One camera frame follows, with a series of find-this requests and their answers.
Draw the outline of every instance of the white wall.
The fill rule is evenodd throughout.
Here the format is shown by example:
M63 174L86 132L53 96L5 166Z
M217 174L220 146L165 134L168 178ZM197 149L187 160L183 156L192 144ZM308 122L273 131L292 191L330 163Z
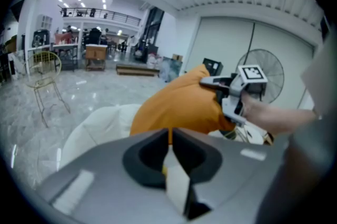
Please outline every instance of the white wall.
M31 24L31 32L34 32L38 30L38 26L36 25L36 18L39 15L47 15L53 19L52 21L52 27L50 31L51 39L54 38L54 33L56 32L56 29L59 28L59 30L62 30L63 28L63 18L60 13L60 8L57 5L57 0L37 0L36 6L35 6L35 11L34 11L34 17L33 17L33 22ZM33 0L25 0L20 12L20 17L19 17L19 23L18 23L18 30L17 30L17 41L16 45L18 49L21 49L21 43L22 43L22 38L21 35L25 34L26 32L26 25L27 25L27 20L28 20L28 14L29 10L33 6ZM27 43L29 44L28 46L31 46L31 40L26 39L26 45Z
M201 19L186 70L209 58L222 62L222 75L235 72L239 59L248 50L252 29L250 21L225 17ZM297 109L305 91L300 75L312 61L312 48L284 31L256 24L251 49L257 48L273 53L283 66L283 89L272 105Z
M257 48L274 54L283 67L284 85L272 104L297 109L305 91L300 75L312 61L312 48L286 32L256 24L251 49Z
M19 24L17 27L17 38L16 38L16 50L21 50L22 48L22 35L26 32L26 25L27 25L27 19L28 19L28 13L30 10L30 7L32 5L33 0L24 0L20 17L19 17Z
M253 4L224 3L199 6L181 11L179 16L246 18L274 25L293 33L314 46L322 45L322 34L309 23L277 9Z
M60 8L57 5L57 0L38 0L36 7L36 15L47 15L53 19L51 36L53 36L58 28L59 31L63 28L63 18L60 13Z
M176 18L169 13L164 13L155 45L160 56L172 58L173 53L178 52Z
M208 58L222 62L222 75L235 72L237 63L248 50L252 29L252 22L222 17L201 19L186 71Z
M158 54L168 58L173 54L182 55L184 64L197 31L197 22L194 16L175 18L165 12L156 40Z

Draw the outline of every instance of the wooden bench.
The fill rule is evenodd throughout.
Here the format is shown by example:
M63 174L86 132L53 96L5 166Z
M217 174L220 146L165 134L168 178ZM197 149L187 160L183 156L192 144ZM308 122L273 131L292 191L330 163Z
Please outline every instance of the wooden bench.
M116 65L118 75L138 75L138 76L156 76L159 75L159 70L148 69L143 66L135 65Z

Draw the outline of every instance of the orange pillow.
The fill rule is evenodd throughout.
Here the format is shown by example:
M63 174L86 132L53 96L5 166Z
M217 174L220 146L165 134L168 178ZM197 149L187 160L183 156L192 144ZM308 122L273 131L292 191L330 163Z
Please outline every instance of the orange pillow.
M210 76L205 65L200 65L176 78L149 98L133 119L130 135L169 128L187 128L208 134L214 130L231 131L235 124L228 121L215 98L215 90L201 87L201 78Z

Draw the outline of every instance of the gold metal chair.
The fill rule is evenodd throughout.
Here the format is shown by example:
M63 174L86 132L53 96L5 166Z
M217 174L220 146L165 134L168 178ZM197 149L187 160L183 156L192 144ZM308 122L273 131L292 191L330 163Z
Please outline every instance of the gold metal chair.
M68 113L70 113L69 105L64 102L61 94L56 86L55 79L59 75L62 68L62 62L60 58L51 52L40 52L33 54L26 60L23 66L23 78L24 82L28 87L34 89L34 94L38 108L41 113L42 122L48 128L47 122L44 119L43 112L45 110L44 104L39 92L39 89L52 84L57 98L63 102Z

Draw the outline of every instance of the white label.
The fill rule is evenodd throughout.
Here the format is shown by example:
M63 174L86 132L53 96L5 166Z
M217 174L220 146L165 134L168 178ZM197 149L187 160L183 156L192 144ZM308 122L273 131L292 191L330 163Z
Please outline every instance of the white label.
M245 157L260 160L260 161L264 161L265 157L267 156L265 152L258 152L258 151L254 151L248 148L241 150L240 154L244 155Z

